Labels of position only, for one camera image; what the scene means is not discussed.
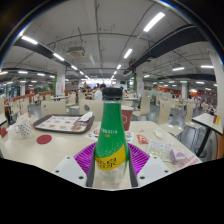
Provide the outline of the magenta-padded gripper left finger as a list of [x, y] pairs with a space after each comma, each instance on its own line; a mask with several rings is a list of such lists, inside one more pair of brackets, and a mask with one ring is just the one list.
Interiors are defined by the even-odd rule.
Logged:
[[53, 170], [53, 173], [81, 187], [91, 187], [94, 181], [95, 158], [93, 143], [75, 156], [65, 156]]

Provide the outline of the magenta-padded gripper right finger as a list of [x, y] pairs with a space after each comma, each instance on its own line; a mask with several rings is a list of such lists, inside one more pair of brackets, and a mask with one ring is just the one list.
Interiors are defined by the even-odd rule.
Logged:
[[130, 182], [133, 188], [143, 187], [172, 173], [159, 157], [150, 156], [133, 144], [128, 144], [128, 147]]

